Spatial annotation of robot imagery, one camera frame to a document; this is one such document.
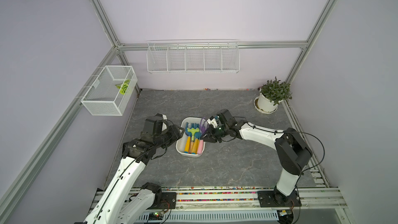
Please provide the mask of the purple trowel pink handle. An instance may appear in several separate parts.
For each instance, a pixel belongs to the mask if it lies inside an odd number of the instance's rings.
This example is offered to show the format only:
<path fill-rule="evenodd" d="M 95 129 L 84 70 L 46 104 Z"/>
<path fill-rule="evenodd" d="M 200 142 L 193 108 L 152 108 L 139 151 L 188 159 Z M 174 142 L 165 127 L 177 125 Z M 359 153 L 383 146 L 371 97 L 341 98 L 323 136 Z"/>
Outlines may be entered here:
<path fill-rule="evenodd" d="M 208 128 L 208 123 L 207 121 L 202 118 L 200 121 L 200 132 L 201 132 L 201 136 L 199 137 L 199 145 L 198 145 L 198 155 L 201 155 L 203 153 L 204 150 L 204 139 L 203 139 L 203 135 L 205 134 L 207 128 Z"/>

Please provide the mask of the green rake wooden handle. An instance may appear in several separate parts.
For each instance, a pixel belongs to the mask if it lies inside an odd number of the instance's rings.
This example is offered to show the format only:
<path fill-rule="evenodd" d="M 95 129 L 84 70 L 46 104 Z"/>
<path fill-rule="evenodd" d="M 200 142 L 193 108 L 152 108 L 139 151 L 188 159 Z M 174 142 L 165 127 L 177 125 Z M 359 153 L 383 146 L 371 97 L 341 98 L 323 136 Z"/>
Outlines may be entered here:
<path fill-rule="evenodd" d="M 190 128 L 190 132 L 191 132 L 191 146 L 190 146 L 190 152 L 189 153 L 191 153 L 192 152 L 192 147 L 193 147 L 193 144 L 194 144 L 194 135 L 195 135 L 195 133 L 197 133 L 197 132 L 199 132 L 200 131 L 200 129 L 199 129 L 199 124 L 197 124 L 197 123 L 192 123 L 191 124 L 191 128 Z"/>

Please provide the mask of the teal rake yellow handle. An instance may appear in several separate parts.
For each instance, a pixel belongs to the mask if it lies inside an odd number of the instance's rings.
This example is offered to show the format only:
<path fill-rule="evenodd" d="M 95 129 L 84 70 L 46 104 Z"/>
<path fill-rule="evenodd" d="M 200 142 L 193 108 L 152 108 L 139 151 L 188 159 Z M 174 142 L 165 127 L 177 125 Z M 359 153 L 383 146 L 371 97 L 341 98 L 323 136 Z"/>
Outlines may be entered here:
<path fill-rule="evenodd" d="M 189 153 L 191 146 L 191 132 L 188 123 L 186 123 L 185 134 L 187 135 L 187 141 L 184 147 L 184 153 Z"/>
<path fill-rule="evenodd" d="M 192 154 L 197 154 L 197 152 L 198 152 L 198 146 L 199 146 L 201 135 L 202 135 L 202 133 L 200 131 L 195 133 L 195 135 L 194 135 L 194 144 L 193 144 L 192 152 L 191 152 Z"/>

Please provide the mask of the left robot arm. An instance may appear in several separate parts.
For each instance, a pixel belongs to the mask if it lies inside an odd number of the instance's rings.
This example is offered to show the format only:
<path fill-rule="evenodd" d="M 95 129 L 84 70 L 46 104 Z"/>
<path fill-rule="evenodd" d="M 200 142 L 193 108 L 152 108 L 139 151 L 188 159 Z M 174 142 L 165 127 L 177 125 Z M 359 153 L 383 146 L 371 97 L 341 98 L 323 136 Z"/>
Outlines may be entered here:
<path fill-rule="evenodd" d="M 125 205 L 135 181 L 157 149 L 166 150 L 183 137 L 184 128 L 156 114 L 145 120 L 140 136 L 123 144 L 118 170 L 85 224 L 133 224 L 145 210 L 161 204 L 162 188 L 153 183 L 144 184 L 138 195 Z"/>

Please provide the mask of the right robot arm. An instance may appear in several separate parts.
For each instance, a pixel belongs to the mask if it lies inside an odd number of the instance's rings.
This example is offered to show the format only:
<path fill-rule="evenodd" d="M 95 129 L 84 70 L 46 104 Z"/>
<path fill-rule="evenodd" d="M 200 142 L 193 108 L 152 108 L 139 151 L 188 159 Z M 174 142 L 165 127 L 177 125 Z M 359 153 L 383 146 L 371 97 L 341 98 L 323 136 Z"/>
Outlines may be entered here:
<path fill-rule="evenodd" d="M 224 137 L 230 136 L 231 141 L 253 141 L 276 150 L 283 169 L 274 194 L 286 198 L 292 195 L 305 166 L 313 156 L 313 151 L 297 130 L 259 127 L 244 119 L 236 120 L 226 109 L 219 111 L 206 122 L 208 127 L 201 136 L 204 142 L 222 143 Z"/>

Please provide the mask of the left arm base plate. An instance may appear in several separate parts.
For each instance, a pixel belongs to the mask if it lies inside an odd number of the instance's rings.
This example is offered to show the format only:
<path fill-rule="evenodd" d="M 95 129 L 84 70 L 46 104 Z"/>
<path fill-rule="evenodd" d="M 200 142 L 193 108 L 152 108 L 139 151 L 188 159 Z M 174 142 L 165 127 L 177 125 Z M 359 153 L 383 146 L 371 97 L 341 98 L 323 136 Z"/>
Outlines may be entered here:
<path fill-rule="evenodd" d="M 177 203 L 177 193 L 163 192 L 155 196 L 155 201 L 149 209 L 175 209 Z"/>

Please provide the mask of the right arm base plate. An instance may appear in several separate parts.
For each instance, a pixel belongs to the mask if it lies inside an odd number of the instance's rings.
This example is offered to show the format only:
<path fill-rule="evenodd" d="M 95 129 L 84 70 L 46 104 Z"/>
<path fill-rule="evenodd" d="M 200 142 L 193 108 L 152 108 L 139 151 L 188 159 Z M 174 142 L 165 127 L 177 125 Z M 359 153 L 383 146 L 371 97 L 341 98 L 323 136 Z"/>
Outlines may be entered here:
<path fill-rule="evenodd" d="M 258 191 L 257 194 L 260 207 L 294 208 L 302 206 L 299 194 L 296 190 L 289 196 L 285 196 L 275 190 L 262 190 Z"/>

